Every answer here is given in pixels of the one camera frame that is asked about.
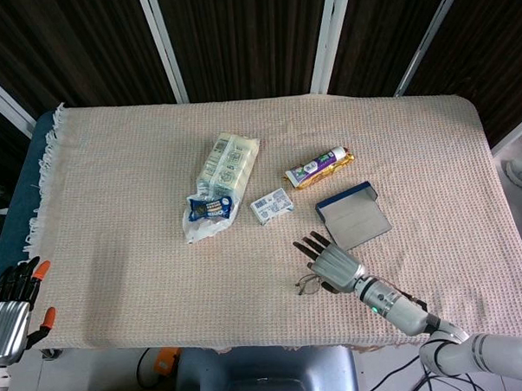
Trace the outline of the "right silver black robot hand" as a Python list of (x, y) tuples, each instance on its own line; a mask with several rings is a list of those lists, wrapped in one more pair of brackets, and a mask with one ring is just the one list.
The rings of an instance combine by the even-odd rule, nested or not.
[(351, 293), (368, 275), (360, 260), (314, 230), (302, 241), (295, 240), (293, 246), (308, 258), (307, 268), (331, 293)]

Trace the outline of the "left silver robot hand orange fingertips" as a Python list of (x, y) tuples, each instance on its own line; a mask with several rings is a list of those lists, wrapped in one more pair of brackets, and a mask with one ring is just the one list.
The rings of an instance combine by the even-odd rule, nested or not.
[(50, 307), (39, 328), (29, 332), (31, 313), (50, 267), (50, 261), (36, 256), (0, 275), (0, 367), (19, 362), (24, 351), (32, 349), (54, 328), (56, 309)]

